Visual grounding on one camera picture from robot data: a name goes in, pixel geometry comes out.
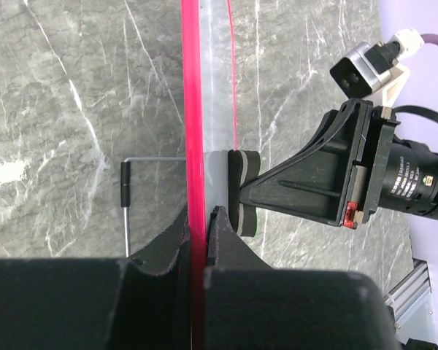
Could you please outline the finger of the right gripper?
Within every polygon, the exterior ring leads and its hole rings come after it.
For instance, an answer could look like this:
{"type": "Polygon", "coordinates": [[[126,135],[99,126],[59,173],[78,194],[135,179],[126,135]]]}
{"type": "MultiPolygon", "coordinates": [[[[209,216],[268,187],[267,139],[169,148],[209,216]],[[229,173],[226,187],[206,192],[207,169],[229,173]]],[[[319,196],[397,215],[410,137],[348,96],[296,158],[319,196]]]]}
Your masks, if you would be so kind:
{"type": "Polygon", "coordinates": [[[340,226],[350,182],[351,145],[357,128],[356,104],[344,102],[327,112],[311,141],[294,156],[244,184],[239,199],[244,205],[302,219],[340,226]]]}

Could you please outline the red framed whiteboard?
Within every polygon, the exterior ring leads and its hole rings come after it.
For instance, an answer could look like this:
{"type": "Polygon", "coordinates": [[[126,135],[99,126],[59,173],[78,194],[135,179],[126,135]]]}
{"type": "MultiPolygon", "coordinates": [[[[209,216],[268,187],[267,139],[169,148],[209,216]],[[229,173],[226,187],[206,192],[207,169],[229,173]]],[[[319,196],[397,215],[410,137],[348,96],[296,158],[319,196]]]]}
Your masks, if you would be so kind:
{"type": "Polygon", "coordinates": [[[237,147],[234,23],[230,1],[181,1],[191,340],[204,348],[203,271],[210,215],[228,205],[227,152],[237,147]]]}

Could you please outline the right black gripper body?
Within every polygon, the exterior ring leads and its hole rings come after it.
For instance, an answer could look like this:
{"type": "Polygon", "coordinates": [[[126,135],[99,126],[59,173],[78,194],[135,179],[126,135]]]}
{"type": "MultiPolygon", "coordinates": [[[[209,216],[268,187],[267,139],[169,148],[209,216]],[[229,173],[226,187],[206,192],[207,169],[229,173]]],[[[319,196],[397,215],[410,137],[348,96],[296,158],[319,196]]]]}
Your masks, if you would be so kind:
{"type": "Polygon", "coordinates": [[[350,182],[345,196],[342,226],[356,229],[366,224],[377,211],[394,131],[399,122],[393,109],[356,104],[357,128],[351,145],[356,153],[350,158],[350,182]]]}

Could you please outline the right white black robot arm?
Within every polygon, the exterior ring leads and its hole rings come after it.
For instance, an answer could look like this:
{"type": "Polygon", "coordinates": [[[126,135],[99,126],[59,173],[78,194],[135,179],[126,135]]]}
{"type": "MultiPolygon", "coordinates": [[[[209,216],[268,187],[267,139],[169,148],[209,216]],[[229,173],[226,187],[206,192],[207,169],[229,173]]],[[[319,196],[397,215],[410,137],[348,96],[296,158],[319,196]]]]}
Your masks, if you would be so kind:
{"type": "Polygon", "coordinates": [[[438,220],[438,153],[397,137],[400,113],[438,124],[438,112],[426,107],[349,99],[324,114],[301,151],[246,176],[239,203],[350,229],[378,208],[438,220]]]}

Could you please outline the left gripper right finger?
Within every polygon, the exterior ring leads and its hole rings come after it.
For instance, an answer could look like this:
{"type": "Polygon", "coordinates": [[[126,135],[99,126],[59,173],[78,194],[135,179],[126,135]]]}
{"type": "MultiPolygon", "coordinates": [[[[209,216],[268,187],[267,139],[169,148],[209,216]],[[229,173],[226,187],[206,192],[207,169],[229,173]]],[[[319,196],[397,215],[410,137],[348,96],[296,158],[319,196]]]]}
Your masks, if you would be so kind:
{"type": "Polygon", "coordinates": [[[376,284],[352,271],[268,266],[211,215],[204,271],[206,349],[399,349],[376,284]]]}

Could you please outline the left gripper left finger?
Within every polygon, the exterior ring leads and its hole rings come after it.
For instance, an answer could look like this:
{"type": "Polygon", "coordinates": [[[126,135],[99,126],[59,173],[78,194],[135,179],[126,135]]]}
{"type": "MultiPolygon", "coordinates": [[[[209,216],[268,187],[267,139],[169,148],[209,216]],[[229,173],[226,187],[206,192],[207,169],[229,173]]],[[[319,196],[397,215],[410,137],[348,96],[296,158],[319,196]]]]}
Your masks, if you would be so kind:
{"type": "Polygon", "coordinates": [[[189,349],[187,213],[124,258],[0,259],[0,349],[189,349]]]}

